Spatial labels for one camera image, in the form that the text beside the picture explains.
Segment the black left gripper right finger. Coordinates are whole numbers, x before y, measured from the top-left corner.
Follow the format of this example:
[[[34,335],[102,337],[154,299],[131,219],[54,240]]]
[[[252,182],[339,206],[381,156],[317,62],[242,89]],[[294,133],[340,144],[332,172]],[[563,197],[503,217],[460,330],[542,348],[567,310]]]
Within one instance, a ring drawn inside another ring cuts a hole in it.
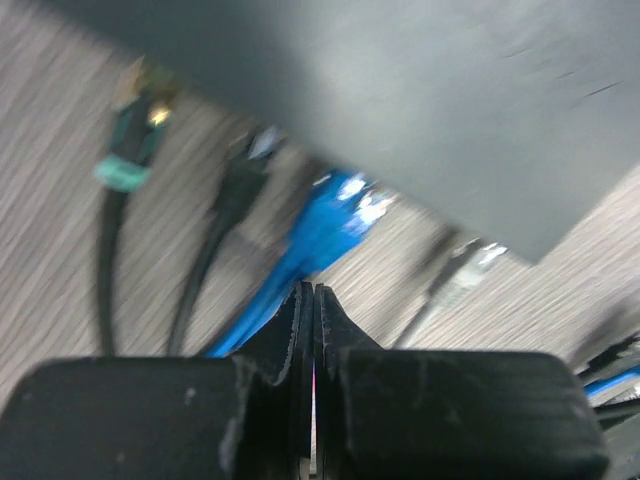
[[[388,350],[314,293],[322,479],[600,479],[610,463],[581,384],[542,352]]]

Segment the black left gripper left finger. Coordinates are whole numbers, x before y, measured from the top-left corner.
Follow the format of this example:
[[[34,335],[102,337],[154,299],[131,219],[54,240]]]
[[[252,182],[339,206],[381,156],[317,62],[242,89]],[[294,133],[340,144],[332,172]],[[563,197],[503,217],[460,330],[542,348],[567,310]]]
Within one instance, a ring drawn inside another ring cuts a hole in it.
[[[17,383],[5,479],[306,479],[313,288],[222,358],[69,358]]]

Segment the dark grey network switch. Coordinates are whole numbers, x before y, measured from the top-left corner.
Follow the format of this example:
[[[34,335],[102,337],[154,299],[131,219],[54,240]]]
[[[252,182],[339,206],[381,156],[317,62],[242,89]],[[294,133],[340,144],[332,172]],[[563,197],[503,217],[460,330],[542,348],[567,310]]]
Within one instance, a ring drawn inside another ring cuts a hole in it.
[[[635,1],[57,1],[536,262],[639,160]]]

